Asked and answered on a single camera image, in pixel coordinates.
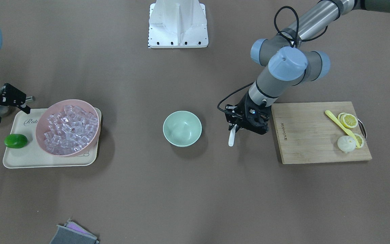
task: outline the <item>mint green bowl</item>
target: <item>mint green bowl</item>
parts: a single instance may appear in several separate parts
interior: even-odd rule
[[[201,121],[189,111],[176,111],[164,122],[164,136],[177,147],[189,147],[201,136]]]

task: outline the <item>green lime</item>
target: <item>green lime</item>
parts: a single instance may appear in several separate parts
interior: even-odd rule
[[[23,148],[27,143],[28,139],[22,134],[10,134],[4,139],[4,144],[8,148]]]

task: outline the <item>pink bowl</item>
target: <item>pink bowl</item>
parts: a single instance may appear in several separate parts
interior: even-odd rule
[[[48,118],[52,114],[56,114],[58,112],[64,111],[65,105],[79,106],[80,108],[85,110],[87,113],[90,112],[94,116],[99,118],[99,114],[97,114],[97,111],[88,102],[85,102],[82,100],[77,100],[77,99],[69,99],[69,100],[57,102],[56,104],[50,106],[48,108],[48,110],[46,110],[46,112],[42,115],[42,117],[40,117],[39,122],[37,122],[36,140],[37,140],[37,143],[39,144],[40,148],[52,156],[74,157],[74,156],[78,156],[80,154],[85,153],[85,151],[88,151],[88,149],[90,149],[92,146],[94,146],[96,144],[97,140],[99,140],[101,126],[100,126],[100,122],[99,122],[99,126],[97,128],[96,134],[93,137],[93,140],[91,140],[90,144],[88,144],[85,148],[82,148],[81,150],[79,150],[77,152],[74,152],[72,154],[67,154],[67,155],[55,155],[55,154],[49,153],[48,151],[46,151],[46,145],[45,145],[45,139],[46,139],[45,133],[49,130],[49,127],[48,127],[49,122],[46,118]]]

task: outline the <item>lemon slice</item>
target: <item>lemon slice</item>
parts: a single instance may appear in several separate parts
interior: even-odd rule
[[[345,128],[354,128],[356,126],[358,126],[358,119],[356,119],[356,117],[354,117],[353,114],[344,114],[341,116],[341,119],[340,119],[341,123],[343,126],[345,126]]]
[[[360,147],[356,146],[356,148],[361,148],[361,147],[363,147],[363,146],[364,146],[364,143],[365,143],[364,138],[363,138],[360,134],[354,133],[354,135],[356,136],[356,139],[357,139],[357,141],[359,142],[359,145],[361,145]]]
[[[347,113],[340,113],[340,114],[338,114],[338,117],[337,117],[338,120],[341,120],[341,116],[344,115],[344,114],[347,114]]]

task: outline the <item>wooden cutting board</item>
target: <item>wooden cutting board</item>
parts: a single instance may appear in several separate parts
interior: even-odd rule
[[[308,164],[371,160],[368,144],[344,153],[337,140],[345,136],[325,110],[356,115],[351,102],[274,103],[272,117],[283,164]],[[363,135],[359,126],[351,129]]]

